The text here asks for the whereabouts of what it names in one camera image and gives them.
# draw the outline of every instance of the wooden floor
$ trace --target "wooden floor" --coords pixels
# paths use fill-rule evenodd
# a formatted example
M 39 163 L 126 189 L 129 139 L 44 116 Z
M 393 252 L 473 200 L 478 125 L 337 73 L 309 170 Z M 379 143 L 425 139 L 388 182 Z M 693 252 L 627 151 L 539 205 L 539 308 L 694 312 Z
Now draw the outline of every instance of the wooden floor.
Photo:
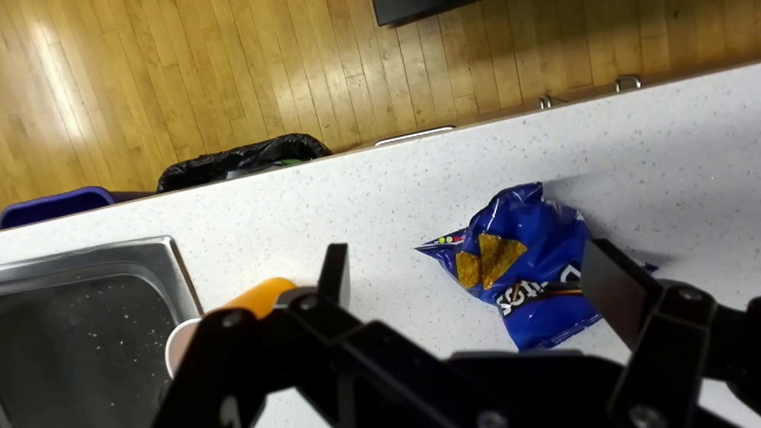
M 0 205 L 303 130 L 334 150 L 761 57 L 759 0 L 3 0 Z

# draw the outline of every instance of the blue chip bag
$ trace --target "blue chip bag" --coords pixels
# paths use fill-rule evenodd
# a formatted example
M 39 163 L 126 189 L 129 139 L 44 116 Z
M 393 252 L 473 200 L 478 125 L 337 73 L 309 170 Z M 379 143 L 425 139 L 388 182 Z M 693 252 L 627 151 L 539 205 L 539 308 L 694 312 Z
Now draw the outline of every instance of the blue chip bag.
M 554 346 L 600 319 L 578 287 L 586 242 L 582 217 L 545 200 L 543 182 L 525 182 L 495 195 L 469 227 L 418 250 L 495 303 L 523 352 Z

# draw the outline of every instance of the orange object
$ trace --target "orange object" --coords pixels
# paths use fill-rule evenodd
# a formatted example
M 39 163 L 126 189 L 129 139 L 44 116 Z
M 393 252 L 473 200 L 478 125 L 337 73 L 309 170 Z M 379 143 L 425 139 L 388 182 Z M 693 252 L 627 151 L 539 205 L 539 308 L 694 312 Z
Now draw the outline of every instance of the orange object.
M 224 303 L 224 308 L 241 307 L 251 308 L 256 319 L 265 319 L 273 312 L 278 298 L 292 287 L 296 282 L 291 282 L 289 279 L 270 279 L 256 287 L 239 295 L 233 302 Z

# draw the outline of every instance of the stainless steel sink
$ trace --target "stainless steel sink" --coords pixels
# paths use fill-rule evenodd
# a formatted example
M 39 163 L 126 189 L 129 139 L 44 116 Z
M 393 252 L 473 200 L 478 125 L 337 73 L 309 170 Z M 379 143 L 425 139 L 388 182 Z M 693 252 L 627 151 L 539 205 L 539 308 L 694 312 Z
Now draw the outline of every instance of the stainless steel sink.
M 149 425 L 165 340 L 197 314 L 171 238 L 0 265 L 0 428 Z

